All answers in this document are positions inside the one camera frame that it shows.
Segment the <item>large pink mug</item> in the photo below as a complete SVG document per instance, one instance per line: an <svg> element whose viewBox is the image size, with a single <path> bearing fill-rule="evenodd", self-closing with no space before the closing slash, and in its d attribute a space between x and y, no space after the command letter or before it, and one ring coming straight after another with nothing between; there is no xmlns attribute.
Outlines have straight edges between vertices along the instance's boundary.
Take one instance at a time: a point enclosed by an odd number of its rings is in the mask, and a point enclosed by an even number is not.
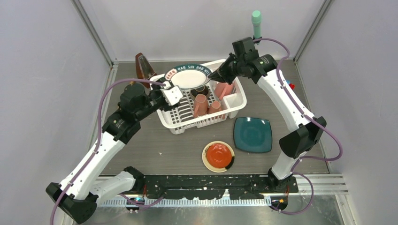
<svg viewBox="0 0 398 225"><path fill-rule="evenodd" d="M234 88L233 84L219 82L215 86L214 93L219 100L222 100L225 96L232 93Z"/></svg>

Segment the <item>black patterned ceramic bowl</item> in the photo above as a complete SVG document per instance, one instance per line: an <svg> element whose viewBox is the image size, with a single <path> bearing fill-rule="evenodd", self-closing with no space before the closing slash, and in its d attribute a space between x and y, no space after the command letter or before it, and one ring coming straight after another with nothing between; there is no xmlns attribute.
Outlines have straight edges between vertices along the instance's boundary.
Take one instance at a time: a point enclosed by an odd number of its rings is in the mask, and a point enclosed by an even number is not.
<svg viewBox="0 0 398 225"><path fill-rule="evenodd" d="M206 85L190 90L190 97L192 100L195 100L198 94L205 95L206 98L209 98L210 90Z"/></svg>

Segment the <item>white round plate with lettering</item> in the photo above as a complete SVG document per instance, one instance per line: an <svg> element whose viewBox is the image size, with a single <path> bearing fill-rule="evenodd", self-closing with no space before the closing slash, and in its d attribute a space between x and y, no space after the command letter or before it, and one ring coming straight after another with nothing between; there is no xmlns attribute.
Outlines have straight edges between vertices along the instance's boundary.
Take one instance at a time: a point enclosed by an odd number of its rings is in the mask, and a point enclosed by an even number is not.
<svg viewBox="0 0 398 225"><path fill-rule="evenodd" d="M165 80L182 90L191 90L206 85L212 71L200 64L184 64L171 68L164 74Z"/></svg>

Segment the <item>small pink cup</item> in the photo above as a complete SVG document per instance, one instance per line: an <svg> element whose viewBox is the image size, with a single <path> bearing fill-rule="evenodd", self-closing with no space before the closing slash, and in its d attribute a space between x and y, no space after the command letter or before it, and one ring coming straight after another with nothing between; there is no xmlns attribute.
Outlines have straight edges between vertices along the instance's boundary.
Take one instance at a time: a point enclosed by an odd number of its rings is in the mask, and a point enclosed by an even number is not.
<svg viewBox="0 0 398 225"><path fill-rule="evenodd" d="M222 111L222 105L219 101L214 101L208 108L207 113L213 114Z"/></svg>

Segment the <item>white plastic dish rack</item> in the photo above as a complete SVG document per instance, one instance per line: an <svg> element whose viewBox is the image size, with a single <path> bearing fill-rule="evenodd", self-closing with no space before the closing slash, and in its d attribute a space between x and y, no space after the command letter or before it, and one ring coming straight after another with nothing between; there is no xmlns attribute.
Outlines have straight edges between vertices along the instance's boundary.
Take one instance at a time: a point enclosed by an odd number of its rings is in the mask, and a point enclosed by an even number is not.
<svg viewBox="0 0 398 225"><path fill-rule="evenodd" d="M239 79L231 85L211 81L207 78L225 60L204 64L184 64L171 68L168 72L155 75L151 81L164 78L179 88L182 97L178 106L170 111L158 110L157 114L164 127L177 135L188 128L201 128L236 117L247 104L247 99Z"/></svg>

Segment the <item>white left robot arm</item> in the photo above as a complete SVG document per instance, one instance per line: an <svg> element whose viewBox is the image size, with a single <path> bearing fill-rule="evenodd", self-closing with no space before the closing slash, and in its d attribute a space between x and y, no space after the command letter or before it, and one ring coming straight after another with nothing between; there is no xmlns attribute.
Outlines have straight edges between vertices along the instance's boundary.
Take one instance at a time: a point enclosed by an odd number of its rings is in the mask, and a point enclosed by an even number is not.
<svg viewBox="0 0 398 225"><path fill-rule="evenodd" d="M104 201L126 191L139 194L145 179L143 173L132 166L99 184L94 182L116 153L140 130L140 121L167 105L159 86L146 94L139 83L127 85L120 96L118 110L99 129L98 139L89 152L65 179L46 187L46 193L55 203L53 210L60 208L82 224Z"/></svg>

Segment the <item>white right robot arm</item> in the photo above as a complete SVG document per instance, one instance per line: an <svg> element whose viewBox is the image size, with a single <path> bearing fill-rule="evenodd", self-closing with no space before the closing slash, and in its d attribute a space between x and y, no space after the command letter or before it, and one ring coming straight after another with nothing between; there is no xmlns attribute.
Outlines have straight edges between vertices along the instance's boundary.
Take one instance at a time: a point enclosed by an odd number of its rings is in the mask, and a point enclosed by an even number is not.
<svg viewBox="0 0 398 225"><path fill-rule="evenodd" d="M318 143L327 123L303 105L283 76L279 62L269 54L259 54L255 47L258 42L251 37L233 42L234 52L208 77L228 84L236 77L251 79L281 113L290 133L279 140L282 152L266 178L270 190L281 192L300 158Z"/></svg>

